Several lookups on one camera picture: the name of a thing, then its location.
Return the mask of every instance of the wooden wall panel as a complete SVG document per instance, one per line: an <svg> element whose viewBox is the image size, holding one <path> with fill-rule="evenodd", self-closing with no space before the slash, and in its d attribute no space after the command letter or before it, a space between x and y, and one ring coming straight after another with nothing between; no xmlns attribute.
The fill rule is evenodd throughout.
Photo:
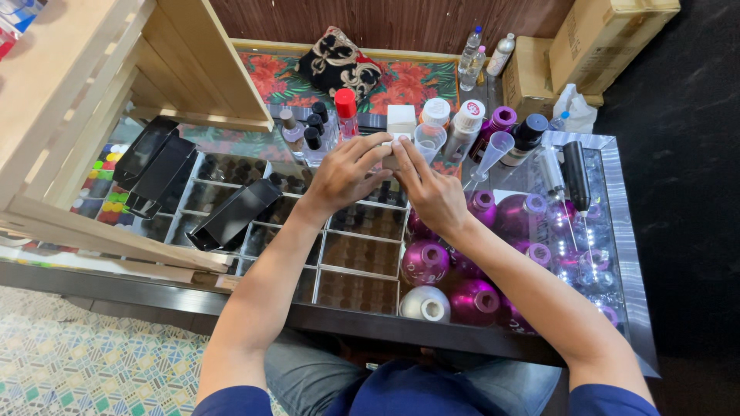
<svg viewBox="0 0 740 416"><path fill-rule="evenodd" d="M574 0L210 0L232 38L313 44L328 26L358 46L458 54L483 27L495 47L506 33L553 38Z"/></svg>

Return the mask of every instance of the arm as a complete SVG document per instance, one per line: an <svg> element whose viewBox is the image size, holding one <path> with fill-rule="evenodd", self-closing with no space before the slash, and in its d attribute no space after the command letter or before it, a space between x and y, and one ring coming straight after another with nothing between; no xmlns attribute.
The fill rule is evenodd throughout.
<svg viewBox="0 0 740 416"><path fill-rule="evenodd" d="M408 140L392 147L400 165L394 175L424 224L480 267L560 353L571 390L608 384L653 402L629 343L591 302L473 217L460 181L432 171Z"/></svg>
<svg viewBox="0 0 740 416"><path fill-rule="evenodd" d="M230 386L267 389L264 357L285 324L298 277L322 225L331 214L367 196L391 176L365 174L391 152L376 147L388 133L355 137L332 150L308 192L226 302L203 354L198 402Z"/></svg>

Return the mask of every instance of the red bottle cap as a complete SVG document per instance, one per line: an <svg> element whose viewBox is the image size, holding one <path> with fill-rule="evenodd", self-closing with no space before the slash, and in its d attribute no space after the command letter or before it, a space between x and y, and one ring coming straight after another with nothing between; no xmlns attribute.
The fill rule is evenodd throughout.
<svg viewBox="0 0 740 416"><path fill-rule="evenodd" d="M354 98L354 91L349 88L342 88L334 94L334 105L341 118L350 118L357 114L357 102Z"/></svg>

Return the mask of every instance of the person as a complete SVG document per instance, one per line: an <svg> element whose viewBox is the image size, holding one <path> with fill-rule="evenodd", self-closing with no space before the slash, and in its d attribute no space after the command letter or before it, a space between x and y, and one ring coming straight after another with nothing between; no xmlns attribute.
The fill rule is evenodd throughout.
<svg viewBox="0 0 740 416"><path fill-rule="evenodd" d="M367 374L283 329L298 276L329 216L393 175L424 224L469 257L560 353L571 415L657 415L629 343L569 285L476 220L460 181L429 168L406 138L355 137L326 157L277 236L237 285L203 354L194 416L270 415L269 387L298 415L538 415L559 369L494 360L459 374L392 360ZM395 172L366 173L384 156Z"/></svg>

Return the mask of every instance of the water bottle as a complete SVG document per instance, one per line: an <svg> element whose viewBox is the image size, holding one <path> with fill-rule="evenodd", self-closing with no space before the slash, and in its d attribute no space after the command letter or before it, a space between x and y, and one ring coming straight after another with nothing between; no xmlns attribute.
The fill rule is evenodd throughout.
<svg viewBox="0 0 740 416"><path fill-rule="evenodd" d="M465 44L465 49L462 50L462 55L460 56L460 63L457 65L457 72L460 73L460 75L468 70L470 63L473 61L473 55L475 55L475 51L478 50L478 47L480 46L482 38L482 35L480 34L481 30L480 26L476 26L475 30L470 32L470 35L468 35L468 43Z"/></svg>
<svg viewBox="0 0 740 416"><path fill-rule="evenodd" d="M569 112L563 111L562 113L560 113L560 117L555 117L550 120L548 130L552 130L554 132L562 131L562 128L565 127L565 119L570 116L571 114Z"/></svg>
<svg viewBox="0 0 740 416"><path fill-rule="evenodd" d="M483 63L485 62L485 46L479 46L478 52L473 55L468 69L460 76L460 89L463 91L470 91L475 87L475 81L480 74L480 70L483 69Z"/></svg>

